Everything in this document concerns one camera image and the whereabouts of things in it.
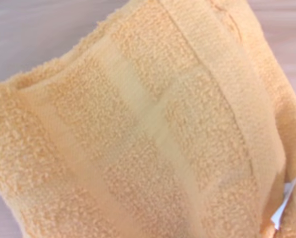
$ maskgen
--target light wooden surface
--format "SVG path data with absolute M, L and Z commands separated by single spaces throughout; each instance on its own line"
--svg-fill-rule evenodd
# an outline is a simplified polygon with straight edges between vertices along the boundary
M 126 0 L 0 0 L 0 81 L 67 52 Z M 296 0 L 249 0 L 296 91 Z M 0 198 L 0 238 L 20 238 Z

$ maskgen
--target terry cloth towel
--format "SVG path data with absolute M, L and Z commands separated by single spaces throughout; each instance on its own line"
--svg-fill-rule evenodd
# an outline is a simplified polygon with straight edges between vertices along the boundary
M 244 0 L 131 0 L 0 83 L 25 238 L 296 238 L 296 96 Z

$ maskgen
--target towel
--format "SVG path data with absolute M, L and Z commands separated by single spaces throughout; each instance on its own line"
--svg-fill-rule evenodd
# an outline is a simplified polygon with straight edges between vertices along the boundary
M 296 238 L 296 96 L 245 0 L 130 0 L 0 83 L 24 238 Z

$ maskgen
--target white tag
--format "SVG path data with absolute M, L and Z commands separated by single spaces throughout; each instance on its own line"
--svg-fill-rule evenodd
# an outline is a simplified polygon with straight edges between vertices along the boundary
M 296 178 L 292 182 L 288 182 L 285 184 L 283 203 L 281 204 L 281 206 L 278 208 L 278 210 L 271 217 L 271 221 L 273 222 L 273 224 L 275 224 L 275 228 L 277 230 L 279 230 L 279 228 L 280 228 L 281 216 L 285 210 L 285 207 L 288 203 L 288 200 L 293 192 L 295 185 L 296 185 Z

